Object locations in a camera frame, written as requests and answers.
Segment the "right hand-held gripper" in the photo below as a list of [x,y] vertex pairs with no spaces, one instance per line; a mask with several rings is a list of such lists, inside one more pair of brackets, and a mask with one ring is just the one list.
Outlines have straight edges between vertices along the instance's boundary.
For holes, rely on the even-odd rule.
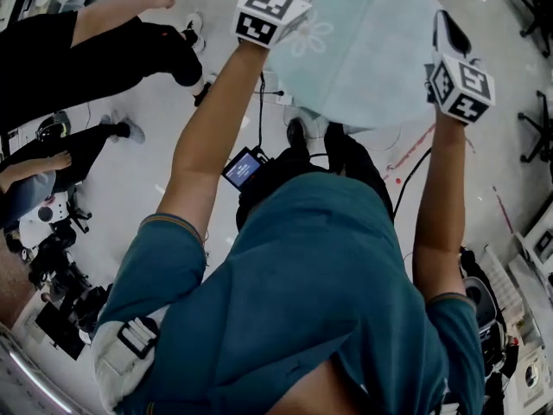
[[425,66],[428,102],[465,125],[476,123],[495,106],[495,81],[446,10],[434,15],[432,46],[432,62]]

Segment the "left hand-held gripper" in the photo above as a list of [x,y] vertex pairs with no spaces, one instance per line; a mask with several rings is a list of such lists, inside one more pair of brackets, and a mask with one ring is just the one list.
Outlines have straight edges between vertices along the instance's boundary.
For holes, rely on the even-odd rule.
[[312,0],[238,0],[233,34],[272,48],[296,31],[312,10]]

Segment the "light blue tablecloth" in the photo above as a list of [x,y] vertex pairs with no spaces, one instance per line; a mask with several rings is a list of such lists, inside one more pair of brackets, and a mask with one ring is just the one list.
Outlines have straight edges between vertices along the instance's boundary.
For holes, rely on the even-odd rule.
[[303,25],[270,52],[269,63],[294,101],[361,129],[417,120],[430,110],[438,0],[311,0]]

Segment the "person's right forearm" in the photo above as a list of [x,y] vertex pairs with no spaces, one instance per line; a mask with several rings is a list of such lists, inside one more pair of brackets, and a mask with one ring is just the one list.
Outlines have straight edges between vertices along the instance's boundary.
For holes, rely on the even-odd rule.
[[442,294],[465,293],[458,264],[465,231],[465,151],[464,125],[437,110],[412,262],[413,283],[427,303]]

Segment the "person's left forearm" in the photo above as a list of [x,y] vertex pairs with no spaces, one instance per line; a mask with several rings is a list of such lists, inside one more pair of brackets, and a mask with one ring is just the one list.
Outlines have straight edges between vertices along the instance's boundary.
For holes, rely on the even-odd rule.
[[269,50],[242,41],[182,131],[159,214],[207,234],[219,178],[226,166]]

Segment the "black office chair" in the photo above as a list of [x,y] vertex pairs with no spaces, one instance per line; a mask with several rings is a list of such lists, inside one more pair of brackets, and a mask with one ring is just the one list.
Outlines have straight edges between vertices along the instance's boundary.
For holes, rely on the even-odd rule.
[[536,30],[543,41],[541,55],[548,59],[553,55],[553,0],[519,0],[530,12],[533,19],[530,25],[519,31],[521,38],[530,37]]
[[553,118],[549,114],[549,105],[546,95],[537,90],[538,104],[541,106],[541,123],[538,124],[528,115],[519,112],[518,121],[526,122],[534,128],[538,134],[537,144],[528,155],[520,156],[521,163],[531,163],[537,156],[545,163],[553,163]]

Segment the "person's black left shoe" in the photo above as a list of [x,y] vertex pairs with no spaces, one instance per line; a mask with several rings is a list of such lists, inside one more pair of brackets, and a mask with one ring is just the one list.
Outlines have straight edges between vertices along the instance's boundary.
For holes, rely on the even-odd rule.
[[303,124],[300,118],[292,118],[287,125],[287,139],[291,148],[307,146]]

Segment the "person's black trousers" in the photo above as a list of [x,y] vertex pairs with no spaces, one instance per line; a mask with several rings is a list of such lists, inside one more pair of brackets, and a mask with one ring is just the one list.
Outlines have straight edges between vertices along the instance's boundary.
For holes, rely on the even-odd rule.
[[376,169],[367,149],[344,132],[343,125],[330,123],[324,135],[329,168],[310,162],[308,147],[285,149],[269,160],[256,173],[238,197],[236,225],[240,229],[250,212],[289,180],[312,172],[341,175],[363,182],[383,201],[389,216],[393,215],[391,198],[385,182]]

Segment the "black waist screen device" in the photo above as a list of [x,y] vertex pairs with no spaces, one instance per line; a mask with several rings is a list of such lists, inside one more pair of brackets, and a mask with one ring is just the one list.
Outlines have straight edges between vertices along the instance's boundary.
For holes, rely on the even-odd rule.
[[222,176],[242,192],[255,178],[259,169],[269,161],[260,146],[244,147],[223,169]]

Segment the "grey robot head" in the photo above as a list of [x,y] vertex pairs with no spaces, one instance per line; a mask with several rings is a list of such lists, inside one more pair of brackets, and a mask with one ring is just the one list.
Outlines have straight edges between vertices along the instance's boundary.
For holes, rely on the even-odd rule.
[[479,330],[489,328],[496,322],[497,309],[492,294],[476,277],[463,279],[467,297],[474,303]]

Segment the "person's teal shirt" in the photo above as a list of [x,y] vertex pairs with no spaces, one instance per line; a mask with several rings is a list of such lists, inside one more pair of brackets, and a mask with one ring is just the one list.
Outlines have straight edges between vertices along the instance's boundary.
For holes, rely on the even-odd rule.
[[247,218],[210,276],[200,237],[173,215],[137,230],[98,334],[165,309],[152,365],[117,415],[264,415],[335,360],[369,414],[480,415],[485,371],[472,302],[425,301],[384,203],[365,184],[298,176]]

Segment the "white robot head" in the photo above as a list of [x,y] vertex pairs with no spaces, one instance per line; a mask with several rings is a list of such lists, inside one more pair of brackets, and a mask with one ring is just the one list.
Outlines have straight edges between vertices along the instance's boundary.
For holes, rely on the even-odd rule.
[[20,219],[20,231],[22,233],[43,231],[49,228],[50,225],[68,218],[67,202],[67,192],[50,195]]

